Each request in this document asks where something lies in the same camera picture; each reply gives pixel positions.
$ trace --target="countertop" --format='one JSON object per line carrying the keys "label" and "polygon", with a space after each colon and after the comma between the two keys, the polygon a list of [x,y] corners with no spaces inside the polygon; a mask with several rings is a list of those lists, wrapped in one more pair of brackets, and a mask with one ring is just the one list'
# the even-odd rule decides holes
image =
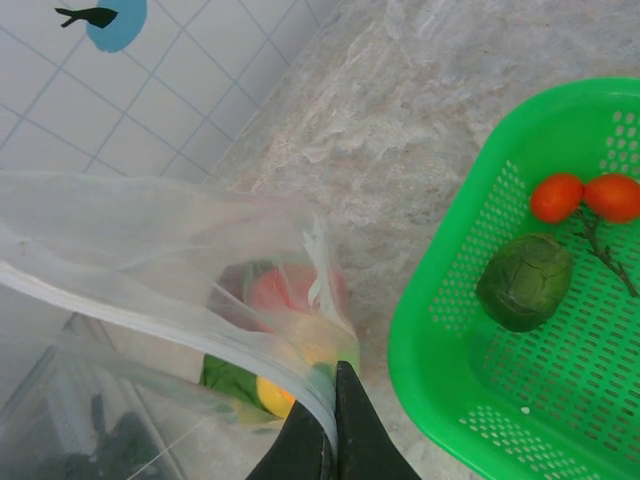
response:
{"label": "countertop", "polygon": [[424,479],[479,477],[399,405],[394,307],[507,112],[558,83],[640,74],[639,13],[637,0],[347,0],[213,172],[213,187],[302,195],[327,215],[361,378]]}

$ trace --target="green plastic basket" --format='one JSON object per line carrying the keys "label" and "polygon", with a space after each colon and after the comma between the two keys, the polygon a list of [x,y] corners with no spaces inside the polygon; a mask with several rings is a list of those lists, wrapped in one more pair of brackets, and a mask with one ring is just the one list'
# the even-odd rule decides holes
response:
{"label": "green plastic basket", "polygon": [[[640,479],[640,299],[573,235],[537,221],[546,176],[640,178],[640,80],[598,78],[530,98],[496,127],[395,313],[391,379],[416,425],[489,479]],[[504,330],[474,288],[507,240],[552,231],[576,265],[556,315]],[[640,286],[640,221],[599,229]]]}

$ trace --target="black fish silhouette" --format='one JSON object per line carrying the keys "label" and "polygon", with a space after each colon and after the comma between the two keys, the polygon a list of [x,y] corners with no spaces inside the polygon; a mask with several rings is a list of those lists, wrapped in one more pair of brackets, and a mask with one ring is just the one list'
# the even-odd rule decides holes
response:
{"label": "black fish silhouette", "polygon": [[113,22],[113,19],[118,15],[118,12],[113,11],[110,8],[102,7],[86,8],[84,10],[56,8],[55,10],[60,15],[66,15],[69,17],[69,20],[60,25],[62,28],[67,28],[76,20],[86,20],[95,27],[104,28]]}

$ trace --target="lemon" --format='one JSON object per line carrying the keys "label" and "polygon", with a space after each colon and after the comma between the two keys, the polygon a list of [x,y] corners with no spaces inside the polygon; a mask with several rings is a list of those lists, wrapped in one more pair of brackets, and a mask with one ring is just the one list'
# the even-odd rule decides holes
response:
{"label": "lemon", "polygon": [[287,418],[296,399],[289,392],[264,377],[256,377],[256,387],[258,398],[264,408],[277,417]]}

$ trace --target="fish sticker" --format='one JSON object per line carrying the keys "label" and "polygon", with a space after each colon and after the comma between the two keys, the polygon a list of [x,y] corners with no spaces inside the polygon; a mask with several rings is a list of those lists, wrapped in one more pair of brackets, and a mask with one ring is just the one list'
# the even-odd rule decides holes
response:
{"label": "fish sticker", "polygon": [[55,11],[69,17],[62,28],[84,20],[87,35],[96,48],[114,53],[127,47],[142,30],[147,19],[147,0],[99,0],[94,8],[56,8]]}

